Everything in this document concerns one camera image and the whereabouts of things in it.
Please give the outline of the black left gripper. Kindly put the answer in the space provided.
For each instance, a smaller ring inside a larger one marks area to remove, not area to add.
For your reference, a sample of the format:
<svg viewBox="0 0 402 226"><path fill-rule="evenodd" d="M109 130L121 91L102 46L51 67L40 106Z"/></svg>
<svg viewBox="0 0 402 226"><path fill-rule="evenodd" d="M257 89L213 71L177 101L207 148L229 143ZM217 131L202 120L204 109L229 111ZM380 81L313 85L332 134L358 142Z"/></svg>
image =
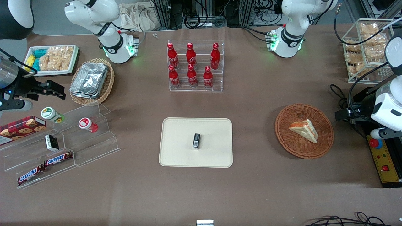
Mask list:
<svg viewBox="0 0 402 226"><path fill-rule="evenodd" d="M356 118L358 118L356 116L356 113L358 113L359 119L376 124L376 121L371 118L375 106L375 100L362 100L357 103L359 105L358 112L353 111L352 108L338 110L334 113L336 121L354 122Z"/></svg>

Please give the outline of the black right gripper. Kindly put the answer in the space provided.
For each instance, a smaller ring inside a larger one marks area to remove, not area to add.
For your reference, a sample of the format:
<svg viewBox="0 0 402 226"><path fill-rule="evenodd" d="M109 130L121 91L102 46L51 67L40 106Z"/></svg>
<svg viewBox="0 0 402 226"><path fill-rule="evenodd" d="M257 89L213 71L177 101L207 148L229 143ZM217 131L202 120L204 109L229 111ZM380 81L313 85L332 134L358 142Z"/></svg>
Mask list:
<svg viewBox="0 0 402 226"><path fill-rule="evenodd" d="M15 80L14 96L28 98L38 101L39 95L56 96L62 100L66 99L66 94L57 93L64 92L65 87L51 80L44 83L36 81L34 78L35 71L26 71L19 68L18 75Z"/></svg>

